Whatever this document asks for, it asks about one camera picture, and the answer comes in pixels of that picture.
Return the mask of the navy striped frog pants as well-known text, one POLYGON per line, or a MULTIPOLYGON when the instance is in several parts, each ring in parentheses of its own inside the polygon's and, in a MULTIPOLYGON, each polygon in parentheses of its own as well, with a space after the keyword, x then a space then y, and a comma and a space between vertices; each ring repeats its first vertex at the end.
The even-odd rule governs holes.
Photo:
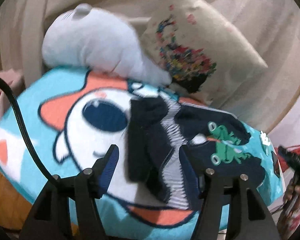
POLYGON ((197 167, 264 181, 260 158, 247 149, 251 134, 232 114, 160 96, 132 100, 130 114, 128 176, 167 206, 200 209, 197 167))

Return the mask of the turquoise cartoon fleece blanket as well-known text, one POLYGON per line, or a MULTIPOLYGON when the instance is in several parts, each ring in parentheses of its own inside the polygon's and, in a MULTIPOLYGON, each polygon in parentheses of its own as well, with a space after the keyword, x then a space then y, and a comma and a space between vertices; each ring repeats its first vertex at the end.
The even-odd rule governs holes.
MULTIPOLYGON (((145 183, 131 181, 128 176, 130 103, 159 96, 226 112, 180 97, 166 88, 88 70, 57 68, 14 99, 2 118, 0 169, 34 204, 54 175, 76 176, 116 145, 119 159, 114 173, 102 176, 106 192, 96 200, 107 239, 192 239, 201 207, 169 207, 157 200, 145 183)), ((247 149, 260 158, 266 172, 264 181, 254 187, 268 207, 283 193, 280 165, 267 135, 241 123, 251 134, 247 149)), ((220 223, 224 236, 228 213, 226 200, 220 223)))

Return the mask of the cream floral print pillow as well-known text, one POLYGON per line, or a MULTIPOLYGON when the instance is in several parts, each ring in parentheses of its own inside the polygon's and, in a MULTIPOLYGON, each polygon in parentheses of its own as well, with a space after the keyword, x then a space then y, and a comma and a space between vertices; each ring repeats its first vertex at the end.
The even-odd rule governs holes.
POLYGON ((213 107, 267 68, 243 34, 204 0, 159 0, 141 43, 173 83, 213 107))

